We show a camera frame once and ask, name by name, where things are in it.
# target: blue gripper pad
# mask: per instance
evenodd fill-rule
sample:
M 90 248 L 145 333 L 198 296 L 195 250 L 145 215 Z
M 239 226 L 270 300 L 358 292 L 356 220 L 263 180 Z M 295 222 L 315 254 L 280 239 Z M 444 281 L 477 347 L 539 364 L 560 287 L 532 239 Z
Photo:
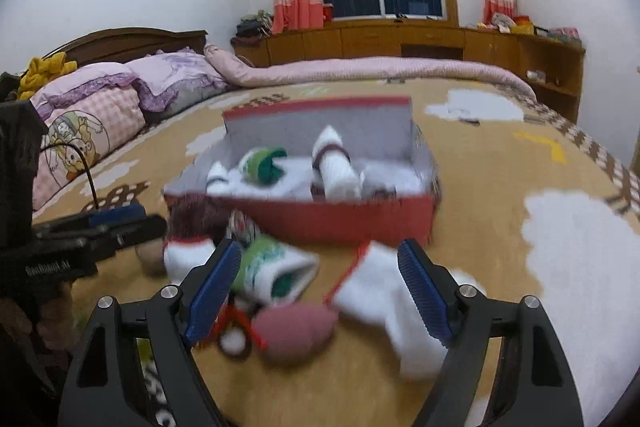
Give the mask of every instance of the blue gripper pad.
M 231 284 L 240 270 L 241 260 L 240 245 L 234 241 L 223 241 L 209 261 L 204 266 L 192 269 L 180 285 L 185 297 L 191 300 L 188 317 L 183 316 L 187 324 L 183 339 L 190 347 L 209 335 L 213 322 L 231 290 Z M 198 288 L 191 297 L 188 286 L 194 282 Z
M 454 335 L 447 319 L 447 304 L 409 241 L 398 248 L 398 268 L 430 336 L 448 344 Z
M 97 211 L 89 218 L 89 226 L 94 228 L 100 225 L 111 225 L 120 221 L 140 219 L 145 217 L 145 208 L 139 203 L 132 203 L 126 207 L 116 207 L 115 209 L 105 209 Z

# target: wooden headboard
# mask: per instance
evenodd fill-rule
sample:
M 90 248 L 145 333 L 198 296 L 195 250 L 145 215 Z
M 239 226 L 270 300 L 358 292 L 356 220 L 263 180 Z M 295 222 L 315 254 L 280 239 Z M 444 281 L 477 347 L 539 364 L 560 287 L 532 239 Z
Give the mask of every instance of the wooden headboard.
M 100 30 L 79 37 L 48 53 L 66 52 L 68 61 L 77 61 L 78 67 L 95 62 L 128 62 L 140 59 L 157 50 L 175 52 L 190 47 L 197 53 L 204 52 L 207 32 L 169 32 L 157 28 L 114 28 Z

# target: human hand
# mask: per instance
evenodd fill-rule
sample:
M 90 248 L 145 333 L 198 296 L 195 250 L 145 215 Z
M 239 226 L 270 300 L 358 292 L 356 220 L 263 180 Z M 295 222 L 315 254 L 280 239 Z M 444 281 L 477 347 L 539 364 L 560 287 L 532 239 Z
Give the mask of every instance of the human hand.
M 40 322 L 36 331 L 48 349 L 71 349 L 76 341 L 73 327 L 71 287 L 68 283 L 60 285 L 61 296 L 40 307 Z M 0 325 L 16 338 L 16 335 L 29 335 L 33 325 L 27 315 L 11 299 L 0 299 Z

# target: metal screw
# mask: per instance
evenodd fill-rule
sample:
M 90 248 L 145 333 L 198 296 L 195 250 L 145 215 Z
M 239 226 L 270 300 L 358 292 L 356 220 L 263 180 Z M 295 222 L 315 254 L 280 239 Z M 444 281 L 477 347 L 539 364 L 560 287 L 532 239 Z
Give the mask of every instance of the metal screw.
M 108 308 L 113 304 L 113 297 L 105 295 L 98 301 L 98 308 Z
M 173 285 L 165 286 L 160 291 L 160 295 L 162 297 L 164 297 L 165 299 L 171 299 L 171 298 L 175 297 L 176 295 L 178 295 L 178 289 L 177 289 L 177 287 L 175 287 Z
M 524 298 L 524 304 L 526 304 L 528 308 L 537 308 L 538 306 L 540 306 L 540 299 L 533 295 L 527 295 Z
M 475 286 L 471 286 L 470 284 L 463 284 L 460 287 L 460 295 L 463 297 L 472 298 L 478 295 L 478 290 L 476 290 Z

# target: black cable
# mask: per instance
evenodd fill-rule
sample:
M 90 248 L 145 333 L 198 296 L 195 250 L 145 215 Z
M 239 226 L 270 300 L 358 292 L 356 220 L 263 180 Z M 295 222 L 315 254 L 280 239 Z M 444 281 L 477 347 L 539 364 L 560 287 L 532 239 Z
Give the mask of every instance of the black cable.
M 73 149 L 78 153 L 80 160 L 82 160 L 82 166 L 84 166 L 84 172 L 86 173 L 86 177 L 89 178 L 89 187 L 91 187 L 91 194 L 94 197 L 94 208 L 95 210 L 98 210 L 98 195 L 95 193 L 94 179 L 91 176 L 91 171 L 89 171 L 89 166 L 84 158 L 84 154 L 82 154 L 82 151 L 78 149 L 78 147 L 74 146 L 73 144 L 49 144 L 48 146 L 45 146 L 42 149 L 40 149 L 40 152 L 45 152 L 46 150 L 53 149 L 54 147 L 70 147 L 71 149 Z

